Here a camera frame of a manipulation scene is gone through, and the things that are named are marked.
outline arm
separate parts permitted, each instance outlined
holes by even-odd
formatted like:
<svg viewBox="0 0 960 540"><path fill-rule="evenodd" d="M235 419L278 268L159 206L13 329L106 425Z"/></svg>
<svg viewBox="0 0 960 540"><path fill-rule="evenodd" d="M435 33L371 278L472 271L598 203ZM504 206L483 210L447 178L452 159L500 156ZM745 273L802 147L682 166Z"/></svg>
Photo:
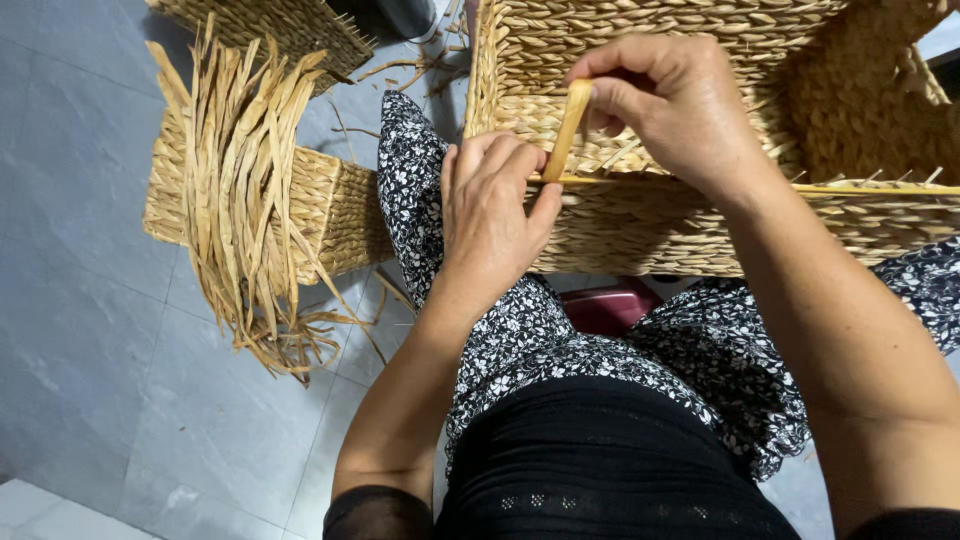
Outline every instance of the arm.
<svg viewBox="0 0 960 540"><path fill-rule="evenodd" d="M526 180L546 155L501 132L451 146L444 159L444 265L417 322L350 423L333 498L386 485L432 502L433 457L470 330L546 245L561 188L547 186L530 216Z"/></svg>
<svg viewBox="0 0 960 540"><path fill-rule="evenodd" d="M647 81L603 76L617 68ZM634 127L727 218L764 325L803 392L837 535L894 508L960 508L953 376L910 310L763 155L715 41L626 37L585 55L567 81L598 75L593 99L609 115L600 125Z"/></svg>

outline white flower print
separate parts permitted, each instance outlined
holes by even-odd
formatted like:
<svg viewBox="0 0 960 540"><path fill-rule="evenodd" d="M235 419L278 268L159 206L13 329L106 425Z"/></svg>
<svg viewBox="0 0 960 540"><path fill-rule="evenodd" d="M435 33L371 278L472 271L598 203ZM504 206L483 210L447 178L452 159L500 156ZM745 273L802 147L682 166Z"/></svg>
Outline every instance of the white flower print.
<svg viewBox="0 0 960 540"><path fill-rule="evenodd" d="M446 143L402 94L384 95L382 119L378 198L419 307L443 262L439 173ZM953 239L874 268L943 352L960 343L957 250ZM743 281L701 280L616 340L573 330L545 280L527 275L473 327L447 418L448 455L471 419L504 396L578 374L630 380L672 396L740 454L757 480L776 473L809 438L799 390Z"/></svg>

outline wrist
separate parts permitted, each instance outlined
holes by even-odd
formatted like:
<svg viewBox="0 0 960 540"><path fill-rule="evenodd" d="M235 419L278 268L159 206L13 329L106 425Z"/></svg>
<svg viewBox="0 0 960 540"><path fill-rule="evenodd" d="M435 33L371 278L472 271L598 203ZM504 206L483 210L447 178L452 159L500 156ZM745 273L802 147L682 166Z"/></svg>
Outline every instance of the wrist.
<svg viewBox="0 0 960 540"><path fill-rule="evenodd" d="M768 210L776 211L788 200L797 199L796 190L769 160L740 172L736 179L713 183L706 193L727 219L750 219Z"/></svg>
<svg viewBox="0 0 960 540"><path fill-rule="evenodd" d="M456 339L467 338L473 325L487 312L474 306L468 295L468 287L451 280L441 270L430 287L417 323L431 331L440 332Z"/></svg>

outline woman's left hand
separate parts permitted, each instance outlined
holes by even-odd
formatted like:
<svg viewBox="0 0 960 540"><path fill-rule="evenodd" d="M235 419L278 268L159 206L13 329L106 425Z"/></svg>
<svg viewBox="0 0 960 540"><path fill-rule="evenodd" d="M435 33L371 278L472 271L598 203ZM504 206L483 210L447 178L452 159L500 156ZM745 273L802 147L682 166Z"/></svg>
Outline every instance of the woman's left hand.
<svg viewBox="0 0 960 540"><path fill-rule="evenodd" d="M430 300L472 327L543 251L560 213L560 184L546 184L528 217L527 179L546 153L510 132L450 145L441 173L444 265Z"/></svg>

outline woman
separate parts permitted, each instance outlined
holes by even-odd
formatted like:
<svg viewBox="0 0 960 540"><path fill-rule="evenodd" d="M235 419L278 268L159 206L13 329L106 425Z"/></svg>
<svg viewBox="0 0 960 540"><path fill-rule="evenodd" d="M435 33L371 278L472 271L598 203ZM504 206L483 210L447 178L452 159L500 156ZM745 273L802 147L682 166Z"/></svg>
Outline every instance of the woman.
<svg viewBox="0 0 960 540"><path fill-rule="evenodd" d="M561 208L559 184L521 205L544 152L491 133L441 168L389 93L380 203L419 316L350 425L324 536L797 537L754 480L812 433L838 537L960 537L956 242L860 265L762 152L711 39L625 37L577 78L595 127L631 126L723 212L749 290L706 280L624 340L576 332L524 276Z"/></svg>

